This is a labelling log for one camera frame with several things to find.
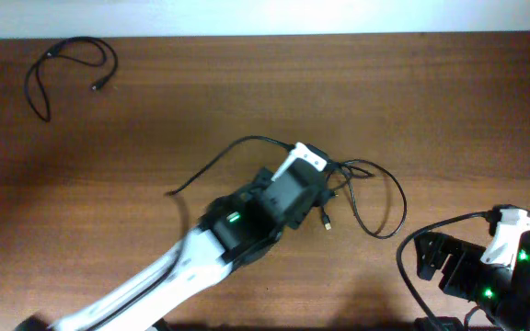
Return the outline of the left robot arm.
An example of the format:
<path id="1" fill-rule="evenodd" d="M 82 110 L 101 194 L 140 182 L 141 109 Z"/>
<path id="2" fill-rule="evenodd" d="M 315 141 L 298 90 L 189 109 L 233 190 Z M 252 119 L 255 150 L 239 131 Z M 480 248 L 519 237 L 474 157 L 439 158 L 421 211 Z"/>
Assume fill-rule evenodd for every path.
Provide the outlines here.
<path id="1" fill-rule="evenodd" d="M 20 330 L 146 330 L 191 296 L 265 256 L 285 228 L 298 228 L 328 200 L 326 161 L 296 158 L 276 173 L 214 200 L 167 253 L 88 307 L 49 323 L 32 315 Z"/>

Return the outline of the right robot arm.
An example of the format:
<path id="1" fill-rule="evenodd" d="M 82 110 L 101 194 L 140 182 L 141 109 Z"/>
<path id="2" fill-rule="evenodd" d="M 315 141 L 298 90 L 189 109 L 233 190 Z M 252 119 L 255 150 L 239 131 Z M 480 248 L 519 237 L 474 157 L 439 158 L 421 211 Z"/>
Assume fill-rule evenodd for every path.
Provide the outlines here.
<path id="1" fill-rule="evenodd" d="M 428 232 L 414 240 L 417 275 L 430 280 L 437 270 L 446 295 L 475 302 L 504 330 L 530 330 L 530 231 L 520 237 L 513 268 L 480 260 L 485 248 Z"/>

